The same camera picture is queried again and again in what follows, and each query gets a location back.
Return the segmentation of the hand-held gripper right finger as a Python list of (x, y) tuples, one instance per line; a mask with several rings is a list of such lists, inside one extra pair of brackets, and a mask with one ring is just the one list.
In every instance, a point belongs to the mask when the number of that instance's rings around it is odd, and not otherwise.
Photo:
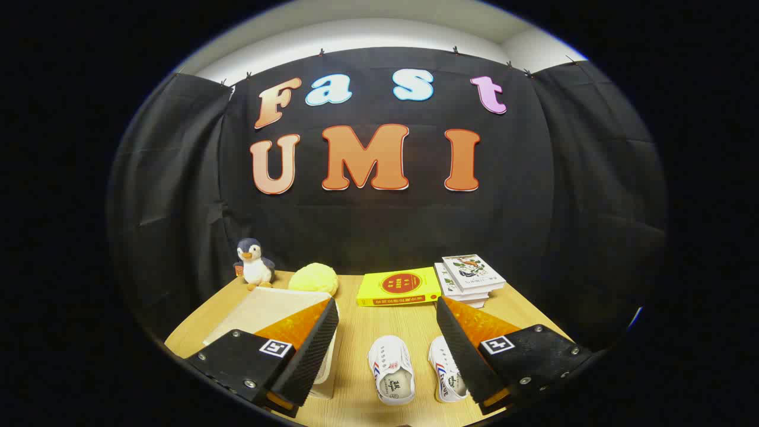
[(436, 320), (483, 415), (534, 405), (594, 359), (548, 326), (520, 328), (448, 297), (437, 301)]

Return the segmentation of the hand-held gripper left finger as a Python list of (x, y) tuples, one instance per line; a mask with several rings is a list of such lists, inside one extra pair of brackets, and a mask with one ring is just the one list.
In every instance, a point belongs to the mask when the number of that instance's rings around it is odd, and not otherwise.
[(241, 400), (295, 417), (338, 324), (336, 301), (326, 297), (258, 332), (233, 328), (185, 361)]

